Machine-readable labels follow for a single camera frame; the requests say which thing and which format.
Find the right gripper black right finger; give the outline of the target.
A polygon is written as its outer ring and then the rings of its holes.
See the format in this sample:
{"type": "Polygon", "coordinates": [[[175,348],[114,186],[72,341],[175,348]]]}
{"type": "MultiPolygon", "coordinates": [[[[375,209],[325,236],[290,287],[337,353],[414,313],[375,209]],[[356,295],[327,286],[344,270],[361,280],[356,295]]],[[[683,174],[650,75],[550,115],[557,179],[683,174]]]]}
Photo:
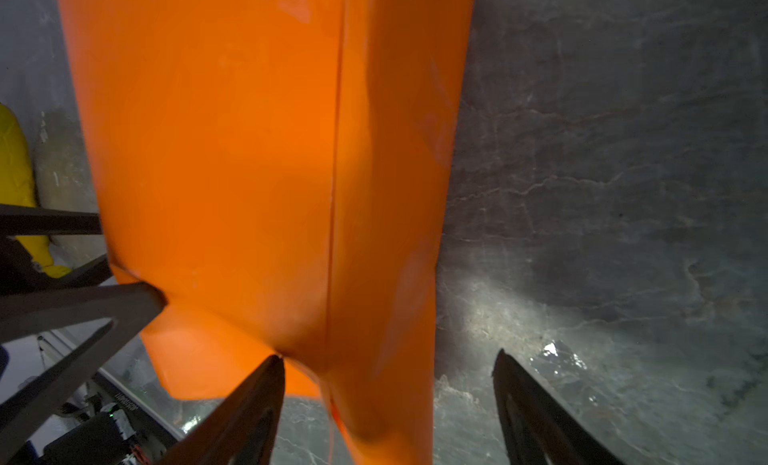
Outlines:
{"type": "Polygon", "coordinates": [[[504,350],[492,377],[510,463],[623,465],[504,350]]]}

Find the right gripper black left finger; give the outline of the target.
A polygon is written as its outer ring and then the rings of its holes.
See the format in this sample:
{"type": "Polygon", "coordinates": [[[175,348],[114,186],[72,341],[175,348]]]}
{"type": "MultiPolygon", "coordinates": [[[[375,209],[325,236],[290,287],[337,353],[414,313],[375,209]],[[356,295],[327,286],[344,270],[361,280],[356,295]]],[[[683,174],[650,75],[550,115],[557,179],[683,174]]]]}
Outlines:
{"type": "Polygon", "coordinates": [[[161,462],[268,464],[284,396],[284,361],[271,355],[161,462]]]}

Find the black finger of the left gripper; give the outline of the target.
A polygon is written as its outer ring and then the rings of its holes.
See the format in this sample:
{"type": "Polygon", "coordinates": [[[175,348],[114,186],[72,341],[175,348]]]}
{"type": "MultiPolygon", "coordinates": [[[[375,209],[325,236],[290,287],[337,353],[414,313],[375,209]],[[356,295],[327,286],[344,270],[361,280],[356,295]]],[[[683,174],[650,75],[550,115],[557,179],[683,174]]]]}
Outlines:
{"type": "Polygon", "coordinates": [[[165,308],[147,283],[46,290],[1,299],[1,344],[38,336],[60,357],[1,403],[10,459],[54,412],[165,308]]]}
{"type": "Polygon", "coordinates": [[[61,278],[46,274],[18,241],[25,236],[100,235],[97,213],[51,210],[20,205],[1,206],[1,293],[25,294],[54,289],[97,286],[112,276],[102,255],[61,278]]]}

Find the yellow banana bunch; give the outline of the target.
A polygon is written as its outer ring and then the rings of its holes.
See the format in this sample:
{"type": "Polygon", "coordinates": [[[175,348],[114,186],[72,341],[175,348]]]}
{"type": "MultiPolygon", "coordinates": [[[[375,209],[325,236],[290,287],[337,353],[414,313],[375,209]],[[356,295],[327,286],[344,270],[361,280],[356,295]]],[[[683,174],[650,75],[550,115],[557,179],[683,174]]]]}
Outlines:
{"type": "MultiPolygon", "coordinates": [[[[37,206],[27,141],[15,114],[5,105],[1,105],[1,203],[37,206]]],[[[18,241],[30,254],[36,270],[51,278],[71,272],[70,268],[54,263],[47,236],[19,236],[18,241]]]]}

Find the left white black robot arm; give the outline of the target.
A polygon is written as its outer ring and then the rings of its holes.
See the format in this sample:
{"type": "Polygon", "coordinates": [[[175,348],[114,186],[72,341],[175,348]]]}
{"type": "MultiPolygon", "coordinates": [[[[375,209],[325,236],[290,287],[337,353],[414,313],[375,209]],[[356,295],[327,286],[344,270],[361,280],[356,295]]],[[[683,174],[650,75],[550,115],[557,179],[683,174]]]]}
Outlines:
{"type": "Polygon", "coordinates": [[[162,293],[139,282],[106,285],[112,273],[100,257],[61,278],[38,272],[19,238],[97,235],[96,213],[21,205],[1,207],[1,341],[102,320],[103,325],[53,366],[1,404],[4,464],[118,464],[132,451],[115,415],[100,402],[75,410],[80,425],[36,455],[29,439],[99,368],[148,325],[166,305],[162,293]]]}

